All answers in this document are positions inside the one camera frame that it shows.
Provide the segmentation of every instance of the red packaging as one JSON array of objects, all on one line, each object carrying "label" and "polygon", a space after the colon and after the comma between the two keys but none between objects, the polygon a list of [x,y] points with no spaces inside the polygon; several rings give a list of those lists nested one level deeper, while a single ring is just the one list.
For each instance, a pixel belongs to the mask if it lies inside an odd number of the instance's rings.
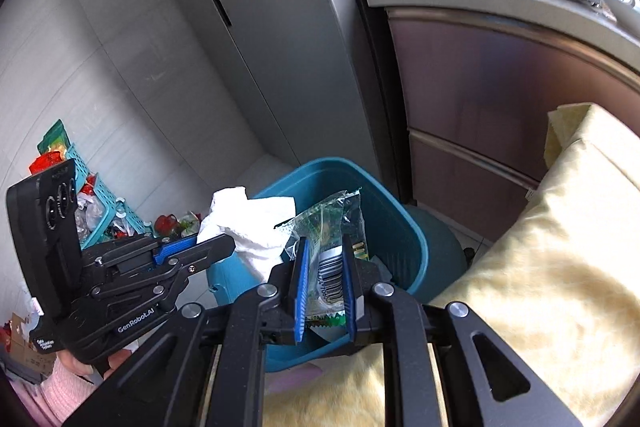
[{"label": "red packaging", "polygon": [[49,167],[62,162],[62,154],[60,154],[60,151],[49,151],[38,156],[35,161],[29,165],[29,172],[31,172],[31,174],[38,174],[38,172],[46,171]]},{"label": "red packaging", "polygon": [[170,216],[159,216],[154,223],[156,232],[158,232],[163,237],[168,237],[178,227],[180,227],[180,223],[178,223],[178,220],[175,218],[174,214],[171,214]]},{"label": "red packaging", "polygon": [[0,328],[0,345],[4,344],[4,350],[8,353],[11,352],[11,326],[9,323],[4,325],[4,328]]},{"label": "red packaging", "polygon": [[95,187],[95,174],[89,174],[86,177],[86,182],[80,189],[80,192],[83,192],[87,196],[94,196],[95,195],[94,187]]}]

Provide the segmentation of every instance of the blue gripper pad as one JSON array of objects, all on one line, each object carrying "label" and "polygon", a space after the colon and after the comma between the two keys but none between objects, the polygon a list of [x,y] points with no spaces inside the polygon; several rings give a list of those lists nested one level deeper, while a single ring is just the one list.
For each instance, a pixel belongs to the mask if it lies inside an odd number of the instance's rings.
[{"label": "blue gripper pad", "polygon": [[298,291],[296,293],[296,308],[294,319],[296,326],[294,328],[294,338],[296,342],[302,342],[302,335],[305,332],[306,317],[306,292],[309,287],[309,242],[305,241],[305,249],[302,251],[302,266],[300,269],[300,278],[298,279]]},{"label": "blue gripper pad", "polygon": [[182,250],[187,250],[187,248],[195,247],[197,240],[197,234],[193,234],[188,237],[178,239],[168,245],[164,245],[164,247],[160,248],[160,251],[155,254],[154,261],[156,261],[156,264],[162,264],[167,257],[171,257]]},{"label": "blue gripper pad", "polygon": [[355,268],[354,263],[350,263],[348,248],[342,247],[342,299],[344,300],[344,318],[347,332],[353,341],[356,336],[356,299],[353,293],[353,282],[351,280],[351,270]]}]

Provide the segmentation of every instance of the green snack package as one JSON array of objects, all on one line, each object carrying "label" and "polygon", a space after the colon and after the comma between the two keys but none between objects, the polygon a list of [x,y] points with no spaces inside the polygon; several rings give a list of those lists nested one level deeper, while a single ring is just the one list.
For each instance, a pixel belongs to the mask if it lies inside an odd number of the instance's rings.
[{"label": "green snack package", "polygon": [[58,149],[60,145],[63,145],[65,150],[71,147],[71,142],[69,142],[69,137],[66,135],[62,120],[58,120],[47,131],[42,141],[38,143],[38,152],[44,154],[51,149]]},{"label": "green snack package", "polygon": [[306,237],[309,244],[306,325],[343,326],[342,235],[350,236],[356,258],[369,260],[360,191],[336,192],[281,227],[290,232],[285,251],[291,259],[295,259],[300,237]]}]

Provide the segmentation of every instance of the white tissue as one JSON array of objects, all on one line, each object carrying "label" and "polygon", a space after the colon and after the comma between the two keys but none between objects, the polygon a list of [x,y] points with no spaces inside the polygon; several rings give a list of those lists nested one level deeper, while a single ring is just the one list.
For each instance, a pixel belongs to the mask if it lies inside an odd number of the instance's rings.
[{"label": "white tissue", "polygon": [[262,282],[271,268],[282,262],[280,254],[289,232],[273,227],[296,215],[293,198],[249,200],[244,187],[224,188],[213,194],[211,211],[198,233],[198,243],[226,233],[234,238],[236,252],[252,275]]}]

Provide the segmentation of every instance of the plastic snack bag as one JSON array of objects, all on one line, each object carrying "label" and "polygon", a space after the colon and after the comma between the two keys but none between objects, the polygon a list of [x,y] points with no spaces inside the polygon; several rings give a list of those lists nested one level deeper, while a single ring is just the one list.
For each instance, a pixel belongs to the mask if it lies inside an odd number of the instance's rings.
[{"label": "plastic snack bag", "polygon": [[309,242],[306,324],[325,327],[344,325],[342,234],[349,234],[356,257],[369,258],[360,211],[360,191],[336,192],[280,227],[290,232],[285,251],[291,259],[295,259],[300,237],[306,237]]},{"label": "plastic snack bag", "polygon": [[84,220],[87,228],[93,232],[98,228],[102,216],[104,216],[104,205],[98,201],[97,197],[78,192],[78,207],[84,208]]},{"label": "plastic snack bag", "polygon": [[84,240],[89,237],[91,230],[86,224],[86,218],[84,217],[84,208],[78,207],[76,209],[76,231],[78,232],[78,241],[80,244],[84,243]]},{"label": "plastic snack bag", "polygon": [[179,222],[180,227],[182,228],[182,231],[180,232],[182,237],[188,237],[189,235],[193,235],[200,231],[200,220],[193,212],[189,212],[189,214],[182,216]]}]

